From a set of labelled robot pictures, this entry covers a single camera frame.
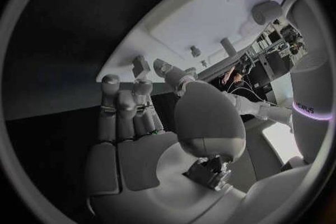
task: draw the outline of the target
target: bright light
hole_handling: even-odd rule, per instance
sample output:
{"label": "bright light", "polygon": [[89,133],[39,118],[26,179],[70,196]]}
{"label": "bright light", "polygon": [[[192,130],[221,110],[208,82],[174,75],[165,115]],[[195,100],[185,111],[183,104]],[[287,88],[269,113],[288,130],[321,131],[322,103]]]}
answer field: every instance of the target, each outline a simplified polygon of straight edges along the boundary
{"label": "bright light", "polygon": [[294,134],[289,126],[282,123],[275,123],[263,130],[263,135],[270,146],[274,149],[282,164],[295,156],[302,158],[299,152]]}

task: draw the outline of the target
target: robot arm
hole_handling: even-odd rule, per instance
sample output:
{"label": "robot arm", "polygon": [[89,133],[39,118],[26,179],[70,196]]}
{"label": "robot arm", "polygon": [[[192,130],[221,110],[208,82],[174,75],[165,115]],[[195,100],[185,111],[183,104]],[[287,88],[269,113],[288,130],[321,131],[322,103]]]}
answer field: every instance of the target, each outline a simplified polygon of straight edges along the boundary
{"label": "robot arm", "polygon": [[288,125],[292,128],[292,110],[271,106],[266,102],[251,102],[247,98],[235,94],[223,92],[223,94],[232,102],[240,115],[254,115],[261,120],[272,120]]}

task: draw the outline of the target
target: glowing purple light ring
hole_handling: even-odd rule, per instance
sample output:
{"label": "glowing purple light ring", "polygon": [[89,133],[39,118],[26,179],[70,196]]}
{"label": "glowing purple light ring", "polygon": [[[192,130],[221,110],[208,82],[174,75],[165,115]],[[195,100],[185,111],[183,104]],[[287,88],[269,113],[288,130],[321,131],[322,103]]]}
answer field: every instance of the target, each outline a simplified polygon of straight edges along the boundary
{"label": "glowing purple light ring", "polygon": [[326,116],[315,116],[315,115],[311,115],[305,111],[302,111],[300,108],[297,107],[297,105],[295,104],[295,102],[293,102],[293,108],[299,112],[301,115],[306,116],[308,118],[311,119],[316,119],[316,120],[331,120],[333,118],[332,115],[326,115]]}

